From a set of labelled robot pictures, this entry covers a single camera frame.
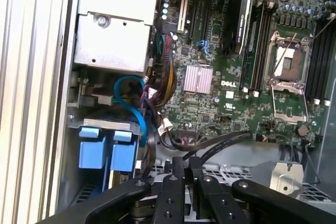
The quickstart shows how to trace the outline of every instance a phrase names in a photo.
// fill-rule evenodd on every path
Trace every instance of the cpu socket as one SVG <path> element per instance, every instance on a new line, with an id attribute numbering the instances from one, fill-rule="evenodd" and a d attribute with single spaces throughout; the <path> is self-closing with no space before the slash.
<path id="1" fill-rule="evenodd" d="M 306 122 L 308 109 L 304 93 L 306 75 L 309 62 L 309 41 L 307 37 L 283 38 L 279 31 L 275 31 L 269 43 L 264 81 L 265 89 L 271 91 L 274 106 L 274 117 L 282 119 L 289 124 Z M 289 117 L 277 112 L 275 92 L 288 90 L 290 93 L 302 97 L 305 107 L 304 114 Z"/>

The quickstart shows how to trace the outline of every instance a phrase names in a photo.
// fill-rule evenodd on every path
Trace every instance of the black expansion slot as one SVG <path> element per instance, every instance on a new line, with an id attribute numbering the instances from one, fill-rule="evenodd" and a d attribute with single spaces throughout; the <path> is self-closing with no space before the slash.
<path id="1" fill-rule="evenodd" d="M 195 25 L 196 25 L 196 15 L 197 15 L 199 6 L 200 6 L 200 0 L 193 0 L 192 12 L 190 15 L 190 25 L 189 25 L 189 31 L 188 31 L 189 40 L 192 40 L 194 37 Z"/>
<path id="2" fill-rule="evenodd" d="M 218 1 L 217 1 L 216 10 L 217 10 L 219 13 L 223 12 L 224 4 L 225 4 L 225 0 L 218 0 Z"/>
<path id="3" fill-rule="evenodd" d="M 205 0 L 201 40 L 206 40 L 206 34 L 208 31 L 209 20 L 211 16 L 211 4 L 212 0 Z"/>
<path id="4" fill-rule="evenodd" d="M 270 25 L 272 21 L 271 10 L 268 10 L 262 5 L 260 30 L 257 41 L 257 51 L 255 54 L 255 62 L 253 69 L 253 78 L 251 88 L 256 91 L 261 91 L 262 77 L 264 76 L 265 61 L 267 57 L 267 49 L 269 45 Z"/>
<path id="5" fill-rule="evenodd" d="M 325 20 L 317 21 L 316 34 L 327 24 Z M 333 57 L 333 45 L 336 37 L 336 24 L 330 24 L 313 43 L 305 95 L 308 100 L 326 98 L 326 89 Z"/>

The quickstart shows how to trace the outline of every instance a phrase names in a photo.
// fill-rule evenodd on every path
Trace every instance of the silver metal casing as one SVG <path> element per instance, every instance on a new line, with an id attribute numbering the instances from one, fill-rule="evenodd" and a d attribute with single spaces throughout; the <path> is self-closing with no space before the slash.
<path id="1" fill-rule="evenodd" d="M 155 6 L 156 0 L 79 0 L 75 63 L 142 76 Z"/>

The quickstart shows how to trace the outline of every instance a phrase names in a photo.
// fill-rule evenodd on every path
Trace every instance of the black plastic arm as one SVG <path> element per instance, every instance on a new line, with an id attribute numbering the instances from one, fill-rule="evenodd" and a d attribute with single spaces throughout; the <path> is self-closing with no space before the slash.
<path id="1" fill-rule="evenodd" d="M 218 224 L 248 224 L 248 220 L 238 203 L 213 176 L 201 176 L 197 180 L 194 197 L 197 197 L 198 219 L 215 219 Z"/>
<path id="2" fill-rule="evenodd" d="M 163 179 L 160 194 L 157 196 L 153 223 L 183 224 L 184 223 L 184 179 L 168 175 Z"/>
<path id="3" fill-rule="evenodd" d="M 89 217 L 126 200 L 141 198 L 151 188 L 145 179 L 134 178 L 84 202 L 69 207 L 38 224 L 86 224 Z"/>
<path id="4" fill-rule="evenodd" d="M 241 179 L 232 184 L 235 198 L 248 202 L 281 223 L 332 224 L 336 216 L 299 200 L 288 197 L 251 180 Z"/>

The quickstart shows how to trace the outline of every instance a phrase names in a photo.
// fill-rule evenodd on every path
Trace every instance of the aluminum frame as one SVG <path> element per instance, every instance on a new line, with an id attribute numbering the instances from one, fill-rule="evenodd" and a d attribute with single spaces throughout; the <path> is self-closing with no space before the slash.
<path id="1" fill-rule="evenodd" d="M 0 223 L 43 216 L 68 0 L 0 0 Z"/>

